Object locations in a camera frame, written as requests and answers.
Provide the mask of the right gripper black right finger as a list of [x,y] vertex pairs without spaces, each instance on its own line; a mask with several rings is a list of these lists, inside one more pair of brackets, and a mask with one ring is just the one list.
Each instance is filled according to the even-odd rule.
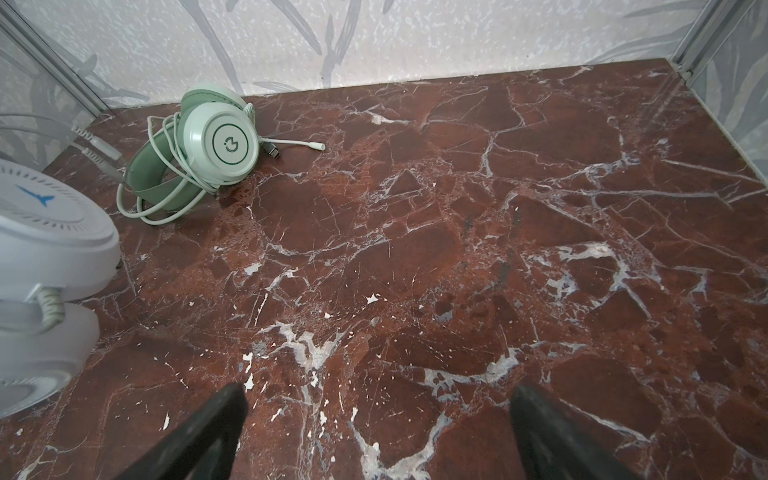
[[637,475],[575,424],[546,392],[518,384],[511,425],[528,479],[635,479]]

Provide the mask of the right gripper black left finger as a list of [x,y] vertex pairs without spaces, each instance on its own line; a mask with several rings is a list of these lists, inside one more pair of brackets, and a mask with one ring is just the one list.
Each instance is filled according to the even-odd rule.
[[243,385],[230,383],[117,477],[228,479],[247,414]]

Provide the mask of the white headphones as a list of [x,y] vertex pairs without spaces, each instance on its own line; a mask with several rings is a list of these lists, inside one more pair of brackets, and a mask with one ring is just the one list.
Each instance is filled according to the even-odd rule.
[[109,215],[70,186],[1,162],[1,415],[66,387],[100,336],[79,300],[103,290],[121,261]]

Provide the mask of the mint green headphones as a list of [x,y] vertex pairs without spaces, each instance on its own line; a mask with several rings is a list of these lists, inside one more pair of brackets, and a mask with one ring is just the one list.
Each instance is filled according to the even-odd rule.
[[244,180],[260,153],[253,105],[215,83],[189,88],[176,113],[148,116],[147,136],[118,186],[116,205],[124,217],[153,226],[176,221],[206,196]]

